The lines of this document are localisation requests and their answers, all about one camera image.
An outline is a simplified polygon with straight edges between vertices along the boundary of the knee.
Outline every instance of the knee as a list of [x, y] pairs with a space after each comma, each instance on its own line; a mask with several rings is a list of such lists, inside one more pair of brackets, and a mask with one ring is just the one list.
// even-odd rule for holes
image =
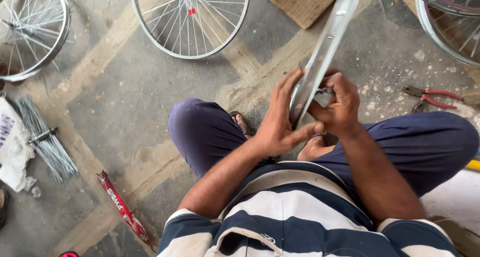
[[475, 156], [480, 145], [479, 133], [467, 119], [445, 111], [433, 112], [431, 119], [446, 127], [445, 140], [462, 150], [464, 158], [470, 160]]
[[187, 98], [175, 104], [169, 116], [168, 127], [195, 120], [195, 116], [201, 111], [202, 103], [205, 101], [198, 98]]

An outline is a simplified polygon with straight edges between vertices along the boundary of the red-handled pliers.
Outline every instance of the red-handled pliers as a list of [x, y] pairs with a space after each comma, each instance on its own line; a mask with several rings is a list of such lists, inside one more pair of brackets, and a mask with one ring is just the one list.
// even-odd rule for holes
[[432, 88], [427, 88], [427, 89], [423, 90], [423, 89], [419, 89], [419, 88], [414, 87], [414, 86], [405, 86], [405, 87], [402, 88], [402, 91], [404, 91], [407, 94], [411, 94], [411, 95], [420, 97], [420, 101], [417, 103], [417, 105], [415, 105], [413, 107], [412, 113], [421, 112], [423, 110], [423, 106], [424, 106], [423, 102], [424, 101], [426, 101], [426, 102], [428, 102], [432, 105], [435, 105], [437, 107], [441, 107], [441, 108], [446, 108], [446, 109], [456, 109], [457, 108], [456, 106], [453, 106], [453, 105], [448, 105], [448, 104], [437, 102], [437, 101], [433, 100], [432, 98], [430, 98], [427, 94], [443, 94], [443, 95], [452, 97], [454, 99], [463, 101], [463, 97], [461, 97], [459, 95], [456, 95], [456, 94], [453, 94], [449, 91], [445, 91], [445, 90], [434, 90]]

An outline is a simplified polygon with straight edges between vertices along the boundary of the concrete floor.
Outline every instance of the concrete floor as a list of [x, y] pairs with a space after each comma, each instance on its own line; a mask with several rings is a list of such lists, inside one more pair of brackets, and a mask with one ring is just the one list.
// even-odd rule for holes
[[[166, 219], [198, 180], [167, 132], [173, 105], [189, 97], [214, 100], [226, 110], [244, 111], [257, 128], [271, 89], [297, 60], [306, 64], [325, 18], [303, 31], [267, 0], [250, 0], [240, 32], [224, 50], [205, 60], [180, 61], [151, 44], [130, 0], [70, 1], [70, 37], [76, 43], [57, 57], [61, 73], [48, 66], [6, 91], [9, 97], [32, 95], [48, 125], [59, 127], [80, 175], [58, 184], [45, 163], [33, 159], [27, 173], [38, 179], [42, 196], [12, 194], [0, 252], [2, 257], [56, 257], [67, 250], [82, 256], [155, 256], [123, 223], [95, 174], [103, 169], [110, 174], [157, 242]], [[405, 85], [458, 94], [477, 87], [458, 62], [433, 45], [401, 0], [362, 0], [333, 66], [358, 85], [362, 122], [409, 113], [418, 99], [400, 91]], [[477, 109], [459, 109], [477, 126]]]

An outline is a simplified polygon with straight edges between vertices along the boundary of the red plastic package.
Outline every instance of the red plastic package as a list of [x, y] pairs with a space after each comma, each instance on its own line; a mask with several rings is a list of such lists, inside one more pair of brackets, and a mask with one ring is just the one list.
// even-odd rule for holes
[[137, 236], [140, 237], [143, 242], [149, 245], [150, 237], [148, 237], [147, 232], [140, 224], [137, 217], [135, 217], [135, 213], [128, 209], [127, 204], [125, 201], [123, 201], [122, 196], [113, 186], [108, 174], [105, 171], [102, 171], [96, 175], [97, 179], [100, 181], [100, 184], [102, 184], [103, 189], [112, 199], [113, 204], [117, 206], [120, 215], [123, 217], [123, 220], [133, 229], [135, 234], [137, 234]]

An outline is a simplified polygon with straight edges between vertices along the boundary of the navy and white striped shirt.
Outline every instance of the navy and white striped shirt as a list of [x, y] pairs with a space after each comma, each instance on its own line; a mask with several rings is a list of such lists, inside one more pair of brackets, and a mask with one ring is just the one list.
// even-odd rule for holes
[[218, 219], [175, 212], [159, 256], [458, 256], [445, 232], [424, 219], [389, 218], [375, 230], [344, 182], [315, 163], [262, 167], [233, 196]]

